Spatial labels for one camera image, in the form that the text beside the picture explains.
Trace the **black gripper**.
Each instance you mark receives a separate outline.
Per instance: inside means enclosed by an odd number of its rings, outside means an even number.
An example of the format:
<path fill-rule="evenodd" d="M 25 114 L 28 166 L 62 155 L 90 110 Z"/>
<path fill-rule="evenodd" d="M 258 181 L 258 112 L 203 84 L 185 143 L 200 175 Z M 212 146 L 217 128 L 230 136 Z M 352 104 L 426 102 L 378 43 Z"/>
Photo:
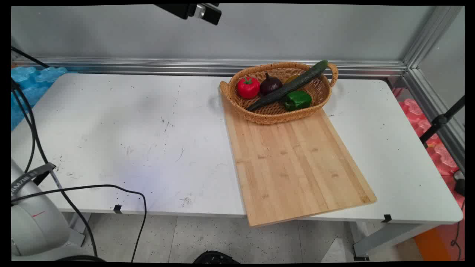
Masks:
<path fill-rule="evenodd" d="M 219 4 L 156 4 L 157 7 L 183 19 L 196 17 L 217 25 L 221 19 L 222 11 Z"/>

